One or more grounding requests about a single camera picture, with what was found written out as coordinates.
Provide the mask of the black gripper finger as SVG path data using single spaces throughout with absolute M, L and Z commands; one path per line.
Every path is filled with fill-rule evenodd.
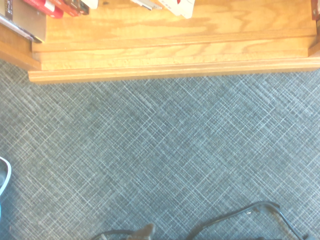
M 152 240 L 156 231 L 156 226 L 153 223 L 145 225 L 143 228 L 131 233 L 128 240 Z

